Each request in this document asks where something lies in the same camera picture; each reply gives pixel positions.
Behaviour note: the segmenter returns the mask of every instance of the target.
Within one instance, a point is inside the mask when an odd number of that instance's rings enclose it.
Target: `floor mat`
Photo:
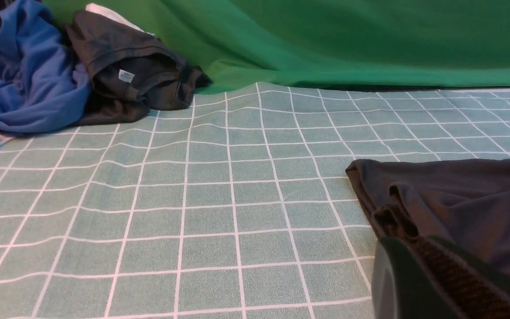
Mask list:
[[[0,148],[0,319],[372,318],[355,158],[510,158],[510,91],[258,83]]]

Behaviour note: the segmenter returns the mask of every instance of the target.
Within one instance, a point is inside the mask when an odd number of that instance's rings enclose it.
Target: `black object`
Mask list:
[[[105,16],[78,11],[65,29],[94,90],[74,125],[128,123],[150,109],[186,109],[195,88],[210,84],[154,36]]]
[[[442,238],[381,238],[371,288],[377,319],[510,319],[510,277]]]
[[[510,276],[510,159],[359,159],[346,173],[378,237],[438,236]]]

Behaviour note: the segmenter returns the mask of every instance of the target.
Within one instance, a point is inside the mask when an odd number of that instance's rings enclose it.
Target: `pile of clothes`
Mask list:
[[[210,84],[154,34],[96,4],[75,14],[66,36],[35,0],[16,0],[0,16],[0,145],[185,109]]]

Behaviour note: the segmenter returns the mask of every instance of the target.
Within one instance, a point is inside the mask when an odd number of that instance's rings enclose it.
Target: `wrinkled fabric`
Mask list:
[[[154,36],[101,14],[79,11],[65,29],[93,86],[74,125],[130,123],[151,109],[186,109],[196,87],[210,83]]]
[[[358,159],[346,173],[378,237],[445,238],[510,276],[510,159]]]
[[[141,32],[144,32],[143,30],[141,30],[141,28],[139,28],[135,24],[132,24],[129,20],[127,20],[126,18],[121,16],[119,13],[117,13],[114,10],[111,10],[109,8],[102,7],[102,6],[99,6],[97,4],[88,4],[85,7],[85,10],[87,12],[97,13],[97,14],[99,14],[101,16],[105,16],[106,18],[109,18],[109,19],[111,19],[111,20],[113,20],[115,22],[119,22],[121,24],[125,24],[126,26],[132,27],[135,30],[139,30]]]
[[[0,16],[0,133],[52,132],[80,119],[89,77],[62,44],[51,12],[17,0]]]

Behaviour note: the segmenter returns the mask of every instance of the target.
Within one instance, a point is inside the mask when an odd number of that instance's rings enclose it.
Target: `teal grid surface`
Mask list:
[[[257,83],[0,148],[0,319],[373,317],[356,158],[510,158],[510,91]]]

